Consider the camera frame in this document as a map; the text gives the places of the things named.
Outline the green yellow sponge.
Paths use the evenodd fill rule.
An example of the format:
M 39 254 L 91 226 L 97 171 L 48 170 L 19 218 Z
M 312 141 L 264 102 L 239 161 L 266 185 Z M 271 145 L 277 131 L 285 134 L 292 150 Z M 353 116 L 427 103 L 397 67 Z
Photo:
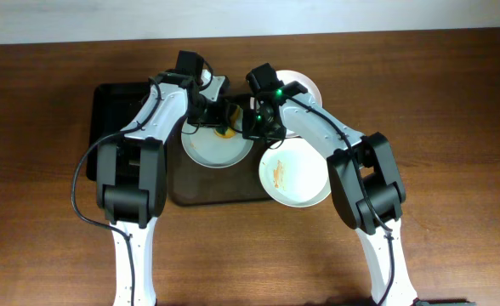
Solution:
M 241 107 L 235 104 L 228 104 L 224 112 L 224 123 L 216 127 L 213 131 L 214 134 L 221 139 L 231 139 L 237 133 L 236 122 L 240 116 Z

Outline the grey plate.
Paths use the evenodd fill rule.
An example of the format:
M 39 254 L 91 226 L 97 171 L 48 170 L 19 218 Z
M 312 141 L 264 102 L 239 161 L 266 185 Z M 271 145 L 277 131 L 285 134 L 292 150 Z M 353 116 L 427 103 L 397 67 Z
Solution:
M 253 141 L 239 133 L 231 138 L 219 137 L 212 127 L 197 127 L 184 121 L 181 143 L 191 160 L 204 167 L 231 167 L 242 161 L 253 147 Z

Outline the white plate with sauce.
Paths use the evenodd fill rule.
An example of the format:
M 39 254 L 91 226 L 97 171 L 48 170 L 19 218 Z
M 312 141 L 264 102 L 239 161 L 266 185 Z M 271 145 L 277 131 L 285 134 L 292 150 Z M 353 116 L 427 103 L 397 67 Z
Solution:
M 314 206 L 331 193 L 326 160 L 301 138 L 266 150 L 259 162 L 259 180 L 272 199 L 289 207 Z

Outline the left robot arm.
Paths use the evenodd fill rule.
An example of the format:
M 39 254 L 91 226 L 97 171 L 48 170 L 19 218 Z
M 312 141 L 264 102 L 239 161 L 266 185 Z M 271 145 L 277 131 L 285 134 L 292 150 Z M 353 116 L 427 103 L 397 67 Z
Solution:
M 197 119 L 219 102 L 226 76 L 163 72 L 148 84 L 136 116 L 94 142 L 97 202 L 112 233 L 116 305 L 154 305 L 153 235 L 167 197 L 165 144 L 187 118 Z

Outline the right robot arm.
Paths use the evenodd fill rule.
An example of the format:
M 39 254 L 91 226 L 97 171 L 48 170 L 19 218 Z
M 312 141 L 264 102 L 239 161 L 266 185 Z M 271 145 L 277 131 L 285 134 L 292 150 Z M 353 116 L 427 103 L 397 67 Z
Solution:
M 332 203 L 358 235 L 376 305 L 415 305 L 418 295 L 401 244 L 401 205 L 406 190 L 389 141 L 355 131 L 319 106 L 299 82 L 252 84 L 258 109 L 245 117 L 247 138 L 280 139 L 288 130 L 327 164 Z

